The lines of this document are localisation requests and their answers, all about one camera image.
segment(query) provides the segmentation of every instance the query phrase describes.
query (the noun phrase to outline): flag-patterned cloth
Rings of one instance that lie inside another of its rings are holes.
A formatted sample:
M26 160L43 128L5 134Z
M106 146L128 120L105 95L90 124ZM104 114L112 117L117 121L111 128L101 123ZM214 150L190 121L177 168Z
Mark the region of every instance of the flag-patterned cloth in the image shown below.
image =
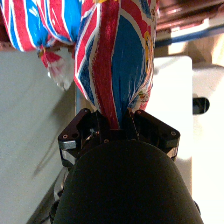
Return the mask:
M1 10L9 39L14 48L31 51L53 45L43 26L35 1L0 0Z
M149 100L156 12L156 0L83 1L74 80L113 129Z
M16 49L42 49L56 40L76 42L74 80L112 129L122 128L127 108L145 109L152 88L158 0L0 0L0 4ZM64 88L63 60L47 51L42 60Z
M58 41L74 44L77 41L81 18L79 0L37 0L41 20Z

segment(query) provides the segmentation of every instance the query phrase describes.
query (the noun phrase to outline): metal screw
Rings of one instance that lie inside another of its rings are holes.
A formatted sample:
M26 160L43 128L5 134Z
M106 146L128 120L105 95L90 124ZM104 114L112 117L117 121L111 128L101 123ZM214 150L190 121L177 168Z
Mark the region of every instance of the metal screw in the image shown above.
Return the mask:
M176 136L176 132L175 131L171 131L171 135Z

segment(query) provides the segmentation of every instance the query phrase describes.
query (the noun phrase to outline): white table surface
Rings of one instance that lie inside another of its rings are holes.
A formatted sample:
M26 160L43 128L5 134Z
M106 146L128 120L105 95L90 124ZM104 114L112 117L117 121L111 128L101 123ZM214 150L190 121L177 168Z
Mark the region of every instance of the white table surface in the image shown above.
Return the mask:
M75 115L36 52L0 52L0 223L25 224L62 165L57 136Z
M205 224L224 223L224 68L201 64L194 69L194 97L205 97L210 107L194 116L192 195Z
M146 112L181 134L176 165L192 192L192 60L187 56L156 58L153 88Z

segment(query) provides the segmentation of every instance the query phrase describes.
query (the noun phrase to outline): red white blue fabric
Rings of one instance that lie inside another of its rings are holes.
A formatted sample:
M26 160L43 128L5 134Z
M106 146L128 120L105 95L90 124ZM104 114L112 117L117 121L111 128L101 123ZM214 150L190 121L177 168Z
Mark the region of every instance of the red white blue fabric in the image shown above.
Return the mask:
M79 0L37 0L41 20L58 41L74 44L77 41L81 2Z
M43 26L37 4L32 0L0 0L6 30L14 48L31 51L54 42Z
M109 119L122 126L127 108L144 109L152 87L155 0L84 0L74 80Z

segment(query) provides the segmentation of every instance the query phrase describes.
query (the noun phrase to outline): gray surface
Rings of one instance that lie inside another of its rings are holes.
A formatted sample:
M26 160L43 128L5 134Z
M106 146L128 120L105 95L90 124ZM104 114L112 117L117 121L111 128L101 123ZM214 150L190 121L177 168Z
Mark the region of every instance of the gray surface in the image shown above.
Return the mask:
M0 223L24 224L62 166L57 135L75 115L75 88L60 90L32 53L0 53Z

